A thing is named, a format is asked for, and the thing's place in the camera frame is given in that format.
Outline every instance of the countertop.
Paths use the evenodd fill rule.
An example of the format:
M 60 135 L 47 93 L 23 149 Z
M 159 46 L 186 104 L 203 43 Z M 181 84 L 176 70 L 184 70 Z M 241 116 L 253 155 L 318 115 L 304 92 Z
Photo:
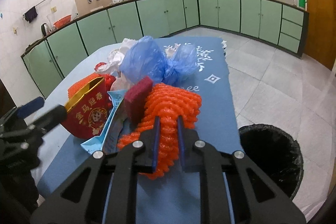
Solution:
M 139 1 L 139 0 L 124 0 L 124 1 L 116 2 L 116 3 L 113 3 L 113 4 L 109 5 L 109 6 L 107 6 L 107 7 L 103 7 L 101 9 L 95 10 L 95 11 L 93 11 L 91 13 L 86 14 L 86 15 L 80 16 L 80 17 L 78 17 L 78 18 L 70 21 L 66 25 L 62 26 L 61 28 L 57 29 L 56 31 L 52 32 L 51 34 L 48 34 L 47 36 L 41 38 L 40 40 L 37 40 L 37 41 L 33 42 L 32 44 L 30 44 L 26 48 L 25 52 L 21 55 L 21 57 L 23 58 L 26 54 L 28 54 L 31 51 L 31 49 L 33 49 L 35 46 L 37 46 L 38 44 L 40 44 L 41 42 L 43 42 L 44 40 L 46 40 L 46 38 L 48 38 L 49 36 L 53 35 L 54 33 L 58 32 L 59 30 L 62 30 L 63 28 L 65 28 L 65 27 L 67 27 L 67 26 L 69 26 L 69 25 L 71 25 L 71 24 L 73 24 L 73 23 L 75 23 L 75 22 L 77 22 L 77 21 L 79 21 L 79 20 L 81 20 L 83 18 L 86 18 L 86 17 L 88 17 L 90 15 L 93 15 L 95 13 L 101 12 L 103 10 L 107 10 L 109 8 L 112 8 L 112 7 L 116 7 L 116 6 L 119 6 L 119 5 L 123 5 L 125 3 L 134 2 L 134 1 Z M 306 10 L 303 9 L 303 8 L 301 8 L 301 7 L 290 5 L 288 3 L 281 2 L 281 1 L 278 1 L 278 0 L 271 0 L 271 1 L 274 1 L 274 2 L 277 2 L 277 3 L 280 3 L 280 4 L 284 4 L 284 5 L 290 6 L 290 7 L 294 8 L 294 9 L 300 10 L 302 12 L 306 12 Z

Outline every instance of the blue table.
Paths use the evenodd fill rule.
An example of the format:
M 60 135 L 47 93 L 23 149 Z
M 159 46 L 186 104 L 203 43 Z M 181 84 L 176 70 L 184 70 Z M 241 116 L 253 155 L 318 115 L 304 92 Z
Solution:
M 170 37 L 156 39 L 156 42 L 162 47 L 174 46 L 176 43 L 196 46 L 198 71 L 184 81 L 182 87 L 202 97 L 201 113 L 196 123 L 199 137 L 226 153 L 242 150 L 222 39 Z M 77 65 L 49 95 L 36 118 L 57 104 L 64 105 L 68 100 L 68 88 L 94 72 L 95 65 L 106 61 L 109 52 L 116 48 L 118 44 L 102 47 Z M 48 198 L 88 158 L 89 154 L 80 147 L 81 142 L 83 140 L 74 137 L 60 125 L 44 137 L 44 144 L 39 151 L 42 163 L 32 171 L 42 196 Z M 139 175 L 136 213 L 137 224 L 199 223 L 199 174 L 183 173 L 179 161 L 176 161 L 163 178 L 152 181 Z

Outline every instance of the maroon sponge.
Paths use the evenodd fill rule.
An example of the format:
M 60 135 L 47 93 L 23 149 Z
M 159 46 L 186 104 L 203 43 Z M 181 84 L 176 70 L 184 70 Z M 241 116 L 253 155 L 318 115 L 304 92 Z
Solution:
M 141 79 L 136 85 L 131 87 L 124 96 L 124 105 L 127 117 L 133 125 L 137 125 L 145 112 L 145 102 L 152 91 L 153 81 L 148 77 Z

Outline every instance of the metal bolt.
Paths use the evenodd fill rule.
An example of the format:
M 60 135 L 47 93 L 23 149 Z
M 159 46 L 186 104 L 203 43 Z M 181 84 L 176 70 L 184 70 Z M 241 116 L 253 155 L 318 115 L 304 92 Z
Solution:
M 29 147 L 29 143 L 22 143 L 20 145 L 20 147 L 23 149 L 23 150 L 26 150 L 28 147 Z
M 205 146 L 205 142 L 202 140 L 195 141 L 195 146 L 198 148 L 203 148 Z
M 95 151 L 92 155 L 95 159 L 101 159 L 103 157 L 104 153 L 103 153 L 103 151 L 99 150 L 99 151 Z
M 234 156 L 237 158 L 237 159 L 242 159 L 242 158 L 244 158 L 244 156 L 245 156 L 245 154 L 244 154 L 244 152 L 243 151 L 236 151 L 235 153 L 234 153 Z
M 135 148 L 140 148 L 140 147 L 143 146 L 143 142 L 142 142 L 142 141 L 134 141 L 134 142 L 132 143 L 132 145 L 133 145 L 133 147 L 135 147 Z

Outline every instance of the black garbage bag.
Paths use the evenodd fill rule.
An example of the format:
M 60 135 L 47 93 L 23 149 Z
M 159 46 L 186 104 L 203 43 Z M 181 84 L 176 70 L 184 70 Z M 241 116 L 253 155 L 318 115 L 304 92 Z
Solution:
M 303 158 L 297 141 L 275 126 L 252 124 L 239 129 L 241 146 L 293 200 L 303 178 Z

